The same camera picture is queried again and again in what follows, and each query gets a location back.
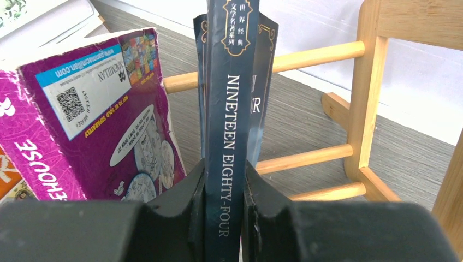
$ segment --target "bamboo stand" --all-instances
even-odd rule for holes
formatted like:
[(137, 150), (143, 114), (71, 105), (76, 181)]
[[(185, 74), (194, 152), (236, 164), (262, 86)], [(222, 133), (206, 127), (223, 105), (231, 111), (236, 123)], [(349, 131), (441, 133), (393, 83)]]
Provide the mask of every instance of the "bamboo stand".
[[(347, 143), (259, 162), (260, 175), (345, 158), (353, 183), (290, 197), (340, 200), (364, 195), (372, 201), (400, 198), (368, 167), (388, 38), (463, 50), (460, 0), (366, 0), (359, 15), (357, 41), (275, 58), (273, 72), (355, 58), (351, 102), (334, 93), (322, 98), (325, 113), (347, 131)], [(168, 93), (197, 88), (197, 73), (164, 79)], [(442, 183), (433, 213), (463, 258), (463, 134)]]

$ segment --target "white label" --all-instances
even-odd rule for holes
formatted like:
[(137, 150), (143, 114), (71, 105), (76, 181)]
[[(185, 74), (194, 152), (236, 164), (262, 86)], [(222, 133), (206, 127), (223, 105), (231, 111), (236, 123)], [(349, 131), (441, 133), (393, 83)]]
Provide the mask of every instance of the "white label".
[(131, 88), (119, 45), (48, 70), (36, 78), (69, 140)]

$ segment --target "chinese characters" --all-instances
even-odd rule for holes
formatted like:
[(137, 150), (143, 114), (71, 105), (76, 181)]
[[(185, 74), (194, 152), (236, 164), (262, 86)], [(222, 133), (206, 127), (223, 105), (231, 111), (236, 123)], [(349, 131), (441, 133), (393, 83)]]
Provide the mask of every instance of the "chinese characters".
[(227, 6), (228, 21), (227, 31), (224, 39), (226, 47), (233, 46), (246, 47), (247, 37), (247, 18), (252, 8), (246, 3), (230, 3)]

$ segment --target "speech bubble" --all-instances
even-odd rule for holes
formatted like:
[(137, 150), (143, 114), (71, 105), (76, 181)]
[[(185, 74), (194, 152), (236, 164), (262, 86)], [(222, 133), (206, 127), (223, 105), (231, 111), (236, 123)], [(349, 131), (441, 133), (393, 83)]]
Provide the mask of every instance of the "speech bubble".
[(154, 109), (155, 105), (149, 105), (135, 118), (112, 153), (111, 160), (109, 160), (109, 166), (113, 167), (117, 165), (133, 149), (136, 142), (145, 131), (147, 124), (153, 115)]

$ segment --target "black plastic holder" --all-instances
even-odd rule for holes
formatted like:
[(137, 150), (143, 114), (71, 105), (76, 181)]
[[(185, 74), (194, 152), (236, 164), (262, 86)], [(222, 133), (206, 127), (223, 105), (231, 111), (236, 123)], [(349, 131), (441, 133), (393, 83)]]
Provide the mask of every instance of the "black plastic holder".
[[(244, 262), (459, 262), (437, 222), (418, 205), (292, 202), (250, 164), (246, 178)], [(147, 204), (6, 204), (0, 208), (0, 260), (203, 262), (204, 179), (201, 160)]]

